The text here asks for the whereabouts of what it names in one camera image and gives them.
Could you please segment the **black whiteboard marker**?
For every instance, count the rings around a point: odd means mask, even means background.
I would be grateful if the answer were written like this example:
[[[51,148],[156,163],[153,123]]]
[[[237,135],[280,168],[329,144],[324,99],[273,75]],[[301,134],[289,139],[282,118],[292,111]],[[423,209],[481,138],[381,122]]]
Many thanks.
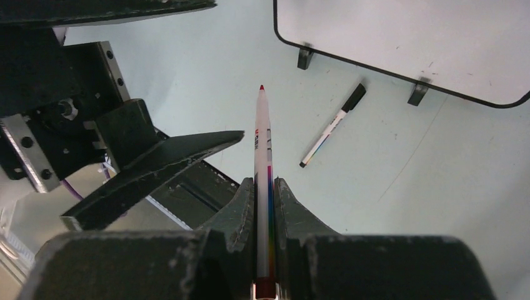
[[[315,156],[315,154],[320,150],[322,145],[330,137],[333,131],[337,128],[339,123],[345,118],[345,116],[352,111],[361,99],[366,95],[366,87],[363,83],[359,83],[352,94],[344,102],[342,107],[337,111],[332,121],[323,129],[322,134],[314,142],[314,144],[309,148],[309,151],[301,159],[299,166],[305,168]]]

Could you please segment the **red whiteboard marker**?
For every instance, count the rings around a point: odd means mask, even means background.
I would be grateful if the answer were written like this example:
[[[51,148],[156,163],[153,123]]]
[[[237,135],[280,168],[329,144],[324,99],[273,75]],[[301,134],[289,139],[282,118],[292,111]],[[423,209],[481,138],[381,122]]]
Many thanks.
[[[269,105],[264,86],[256,101],[254,131],[254,222],[256,225],[256,299],[275,299],[274,183]]]

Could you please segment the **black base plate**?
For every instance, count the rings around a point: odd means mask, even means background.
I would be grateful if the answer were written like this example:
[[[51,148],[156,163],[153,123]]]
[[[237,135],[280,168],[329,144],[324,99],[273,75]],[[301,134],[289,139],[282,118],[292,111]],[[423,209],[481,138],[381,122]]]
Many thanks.
[[[196,229],[235,196],[239,183],[206,161],[191,166],[148,198],[183,228]]]

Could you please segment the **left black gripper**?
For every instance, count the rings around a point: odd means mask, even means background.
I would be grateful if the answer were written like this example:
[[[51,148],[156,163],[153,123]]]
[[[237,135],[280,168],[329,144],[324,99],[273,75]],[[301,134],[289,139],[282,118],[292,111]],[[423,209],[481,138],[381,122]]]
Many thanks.
[[[215,1],[1,1],[1,26],[145,19],[214,7]],[[63,46],[50,28],[1,28],[5,178],[26,179],[47,193],[87,165],[109,158],[120,171],[148,151],[61,215],[70,231],[106,229],[162,185],[243,137],[244,131],[219,131],[159,142],[145,102],[130,97],[109,42]]]

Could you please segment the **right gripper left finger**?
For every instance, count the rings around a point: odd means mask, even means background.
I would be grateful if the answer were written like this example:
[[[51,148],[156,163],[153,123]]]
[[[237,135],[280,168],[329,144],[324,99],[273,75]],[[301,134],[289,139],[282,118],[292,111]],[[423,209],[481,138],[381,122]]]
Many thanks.
[[[51,239],[19,299],[249,299],[253,180],[207,228],[86,231]]]

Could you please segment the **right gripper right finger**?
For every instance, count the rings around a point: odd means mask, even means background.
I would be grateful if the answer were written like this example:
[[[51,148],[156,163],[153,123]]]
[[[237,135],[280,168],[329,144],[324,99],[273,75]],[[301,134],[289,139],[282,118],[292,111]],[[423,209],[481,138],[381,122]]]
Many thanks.
[[[433,235],[347,235],[324,224],[275,180],[280,299],[494,299],[461,240]]]

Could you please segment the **white board black frame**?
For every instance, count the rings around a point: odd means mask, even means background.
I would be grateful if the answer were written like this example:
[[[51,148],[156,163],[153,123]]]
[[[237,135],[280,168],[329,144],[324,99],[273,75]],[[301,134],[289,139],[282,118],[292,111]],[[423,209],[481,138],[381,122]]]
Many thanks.
[[[528,1],[274,1],[284,43],[494,108],[529,99]]]

